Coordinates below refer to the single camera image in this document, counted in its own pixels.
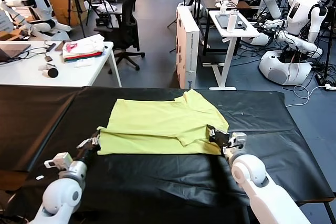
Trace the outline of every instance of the chair backrest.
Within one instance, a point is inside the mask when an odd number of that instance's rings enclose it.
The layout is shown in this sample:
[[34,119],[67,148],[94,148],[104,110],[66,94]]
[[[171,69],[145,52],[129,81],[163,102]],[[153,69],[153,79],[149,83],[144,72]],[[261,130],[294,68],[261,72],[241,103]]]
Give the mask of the chair backrest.
[[123,29],[123,39],[126,41],[131,41],[132,46],[139,51],[140,46],[138,35],[138,23],[133,16],[134,4],[135,0],[123,1],[121,26]]

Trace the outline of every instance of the laptop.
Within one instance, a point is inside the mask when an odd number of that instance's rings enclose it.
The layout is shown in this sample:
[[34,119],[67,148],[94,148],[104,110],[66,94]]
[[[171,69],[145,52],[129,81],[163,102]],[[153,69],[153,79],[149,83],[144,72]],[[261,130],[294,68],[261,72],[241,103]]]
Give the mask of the laptop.
[[28,44],[0,44],[0,62],[6,62],[19,56],[29,47]]

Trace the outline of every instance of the yellow t-shirt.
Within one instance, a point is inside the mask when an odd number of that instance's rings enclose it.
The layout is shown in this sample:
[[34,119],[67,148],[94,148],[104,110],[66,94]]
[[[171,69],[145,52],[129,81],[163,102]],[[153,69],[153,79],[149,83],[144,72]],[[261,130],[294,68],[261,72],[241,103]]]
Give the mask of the yellow t-shirt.
[[194,90],[166,102],[117,99],[108,126],[98,127],[98,154],[219,155],[219,147],[208,141],[207,124],[228,130],[220,112]]

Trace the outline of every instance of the white cardboard box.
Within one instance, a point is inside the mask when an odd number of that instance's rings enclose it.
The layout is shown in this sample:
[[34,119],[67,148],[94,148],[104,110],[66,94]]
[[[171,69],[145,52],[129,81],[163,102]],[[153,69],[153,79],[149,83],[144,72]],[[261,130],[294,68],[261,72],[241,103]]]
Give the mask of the white cardboard box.
[[177,8],[176,69],[180,88],[194,88],[200,29],[187,6]]

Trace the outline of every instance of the small white table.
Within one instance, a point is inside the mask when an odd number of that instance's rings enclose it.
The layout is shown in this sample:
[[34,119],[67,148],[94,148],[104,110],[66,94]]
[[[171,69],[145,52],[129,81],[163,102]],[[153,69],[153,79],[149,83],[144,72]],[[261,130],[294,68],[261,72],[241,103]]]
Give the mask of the small white table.
[[[241,18],[243,21],[244,25],[246,26],[246,30],[243,29],[235,29],[232,33],[228,32],[226,29],[222,29],[220,24],[218,23],[216,19],[216,15],[220,14],[220,11],[218,10],[211,10],[209,11],[209,15],[214,22],[219,34],[222,37],[225,37],[223,39],[223,42],[230,42],[229,47],[227,49],[226,57],[225,57],[225,62],[223,63],[218,63],[218,64],[203,64],[203,67],[212,67],[218,87],[211,87],[210,89],[216,89],[216,90],[236,90],[235,87],[226,87],[226,78],[229,73],[229,68],[231,65],[231,61],[233,58],[233,53],[235,50],[235,46],[237,43],[237,38],[239,37],[257,37],[259,36],[259,32],[257,31],[256,28],[254,28],[249,21],[241,14],[238,14],[238,17]],[[223,67],[222,73],[219,72],[218,66]]]
[[[84,87],[91,86],[97,78],[99,72],[108,61],[114,77],[117,79],[119,87],[121,87],[120,77],[117,69],[117,64],[113,55],[113,43],[104,42],[105,51],[92,60],[92,65],[85,67],[77,67],[76,62],[64,63],[61,52],[55,51],[55,48],[61,43],[60,41],[0,41],[0,44],[30,44],[26,50],[38,47],[48,47],[45,43],[56,46],[46,54],[51,56],[53,64],[57,67],[58,76],[56,78],[48,77],[45,72],[38,70],[40,66],[47,62],[44,59],[45,55],[40,54],[32,56],[30,59],[22,59],[2,65],[0,62],[0,84],[8,85],[32,85],[32,86],[62,86],[62,87]],[[45,52],[46,49],[35,49],[33,52]]]

